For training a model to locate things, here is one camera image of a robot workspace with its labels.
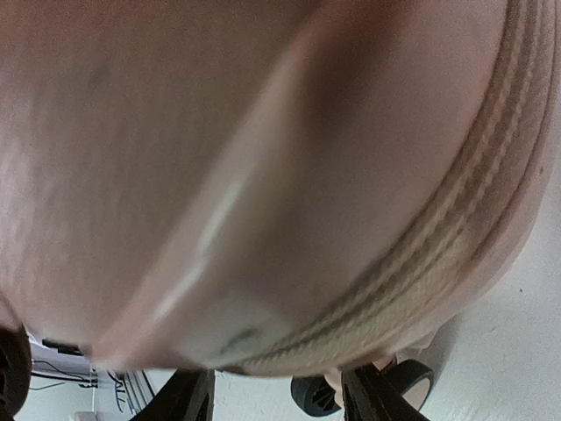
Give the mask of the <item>pink hard-shell suitcase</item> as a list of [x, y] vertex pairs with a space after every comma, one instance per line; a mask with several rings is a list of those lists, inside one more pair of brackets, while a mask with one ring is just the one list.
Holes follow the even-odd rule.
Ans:
[[429, 386], [395, 355], [519, 253], [559, 91], [557, 1], [2, 2], [2, 419], [33, 333]]

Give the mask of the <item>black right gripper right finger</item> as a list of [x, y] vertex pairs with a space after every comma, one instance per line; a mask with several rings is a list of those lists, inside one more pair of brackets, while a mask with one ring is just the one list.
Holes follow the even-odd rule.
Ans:
[[345, 420], [423, 420], [423, 366], [346, 370], [342, 389]]

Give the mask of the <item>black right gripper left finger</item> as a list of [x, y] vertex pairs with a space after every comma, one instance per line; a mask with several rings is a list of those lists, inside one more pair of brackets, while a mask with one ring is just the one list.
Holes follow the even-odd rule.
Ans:
[[147, 421], [199, 421], [213, 418], [215, 373], [177, 370], [142, 410]]

